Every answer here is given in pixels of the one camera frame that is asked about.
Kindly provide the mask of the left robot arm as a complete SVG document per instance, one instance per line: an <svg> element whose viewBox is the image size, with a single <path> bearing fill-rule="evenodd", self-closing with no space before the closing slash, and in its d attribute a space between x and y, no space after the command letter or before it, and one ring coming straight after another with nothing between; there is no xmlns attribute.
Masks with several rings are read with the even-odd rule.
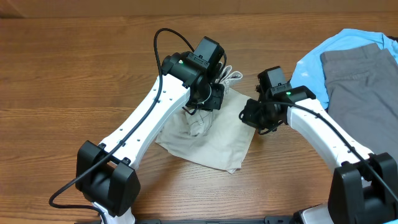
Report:
<svg viewBox="0 0 398 224"><path fill-rule="evenodd" d="M220 109L224 88L215 80L223 55L219 43L204 37L193 52L167 56L151 91L127 120L99 144L86 141L79 148L75 186L101 223L136 221L131 213L141 189L136 171L149 144L176 112Z"/></svg>

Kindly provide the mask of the beige shorts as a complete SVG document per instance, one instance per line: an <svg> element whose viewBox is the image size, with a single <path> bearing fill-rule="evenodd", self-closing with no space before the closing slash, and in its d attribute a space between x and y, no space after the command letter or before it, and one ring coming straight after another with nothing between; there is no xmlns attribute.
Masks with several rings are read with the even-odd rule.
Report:
<svg viewBox="0 0 398 224"><path fill-rule="evenodd" d="M193 115L179 111L166 122L155 142L174 156L232 174L241 168L255 129L238 118L249 97L232 86L243 74L228 65L221 76L225 87L221 109L198 110Z"/></svg>

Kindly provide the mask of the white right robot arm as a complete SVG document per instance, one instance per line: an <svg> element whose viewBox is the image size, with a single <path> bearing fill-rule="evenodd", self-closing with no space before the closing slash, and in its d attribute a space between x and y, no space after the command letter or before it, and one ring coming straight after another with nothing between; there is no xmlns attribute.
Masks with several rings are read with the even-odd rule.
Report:
<svg viewBox="0 0 398 224"><path fill-rule="evenodd" d="M257 76L259 98L248 99L239 119L260 135L286 124L299 132L333 173L328 201L265 223L394 223L397 163L355 141L306 86L292 87L279 66Z"/></svg>

